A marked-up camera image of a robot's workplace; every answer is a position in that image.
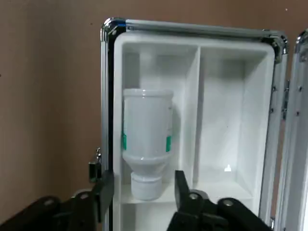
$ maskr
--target metal hinge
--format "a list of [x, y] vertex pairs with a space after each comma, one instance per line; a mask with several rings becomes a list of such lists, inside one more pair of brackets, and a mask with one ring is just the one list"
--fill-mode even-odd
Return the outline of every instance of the metal hinge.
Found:
[[89, 181], [90, 183], [97, 182], [102, 178], [102, 154], [101, 148], [96, 149], [93, 159], [89, 162]]
[[290, 89], [290, 81], [287, 80], [284, 87], [283, 106], [282, 106], [282, 118], [284, 120], [287, 117], [287, 111], [288, 111], [289, 89]]
[[274, 217], [270, 217], [270, 229], [274, 230], [275, 228], [275, 218]]

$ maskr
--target compartment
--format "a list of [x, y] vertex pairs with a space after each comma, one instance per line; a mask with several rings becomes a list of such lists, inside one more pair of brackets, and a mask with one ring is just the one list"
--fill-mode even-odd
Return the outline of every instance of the compartment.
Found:
[[274, 55], [266, 45], [201, 49], [193, 187], [251, 199], [258, 214]]
[[[274, 52], [266, 44], [137, 32], [120, 35], [114, 65], [114, 230], [164, 230], [174, 211], [174, 170], [211, 201], [239, 199], [258, 214]], [[169, 89], [172, 159], [163, 194], [133, 198], [122, 158], [123, 89]]]

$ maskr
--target green label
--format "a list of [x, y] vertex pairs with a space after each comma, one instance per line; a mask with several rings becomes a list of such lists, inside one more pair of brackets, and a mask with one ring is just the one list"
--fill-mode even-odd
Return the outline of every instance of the green label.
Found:
[[127, 142], [126, 142], [126, 135], [123, 133], [123, 148], [124, 150], [126, 150], [126, 145], [127, 145]]
[[170, 152], [171, 150], [171, 136], [167, 137], [167, 141], [166, 141], [166, 152]]

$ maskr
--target shelf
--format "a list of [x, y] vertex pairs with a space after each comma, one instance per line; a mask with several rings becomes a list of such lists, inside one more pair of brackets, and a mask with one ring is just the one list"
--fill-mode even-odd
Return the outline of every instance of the shelf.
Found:
[[[122, 204], [144, 204], [144, 203], [166, 203], [175, 202], [174, 184], [163, 184], [163, 194], [154, 201], [140, 201], [131, 194], [130, 184], [122, 185]], [[219, 199], [225, 197], [233, 197], [238, 200], [252, 199], [252, 195], [238, 183], [217, 182], [217, 183], [194, 183], [193, 189], [206, 192], [210, 200], [216, 203]]]
[[174, 184], [163, 184], [163, 194], [157, 200], [154, 201], [141, 201], [137, 200], [131, 194], [130, 184], [122, 185], [122, 204], [144, 204], [144, 203], [165, 203], [165, 202], [175, 202], [174, 197]]
[[193, 188], [207, 193], [209, 199], [216, 203], [221, 198], [232, 197], [238, 200], [252, 199], [252, 195], [234, 181], [217, 183], [194, 183]]

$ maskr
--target screw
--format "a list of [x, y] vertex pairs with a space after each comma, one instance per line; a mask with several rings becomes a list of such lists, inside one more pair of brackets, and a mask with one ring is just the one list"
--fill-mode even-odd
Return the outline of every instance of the screw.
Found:
[[49, 199], [49, 200], [47, 200], [47, 201], [44, 202], [44, 205], [45, 205], [45, 206], [49, 206], [49, 205], [51, 205], [52, 203], [53, 203], [53, 200], [52, 200], [52, 199]]
[[198, 194], [195, 194], [195, 193], [191, 193], [189, 194], [189, 197], [193, 200], [196, 200], [198, 198]]
[[89, 196], [89, 195], [88, 195], [87, 193], [85, 193], [85, 194], [82, 194], [80, 198], [83, 200], [83, 199], [88, 198], [88, 196]]
[[226, 206], [232, 206], [232, 205], [233, 205], [233, 202], [230, 201], [230, 200], [224, 200], [223, 203], [224, 203]]

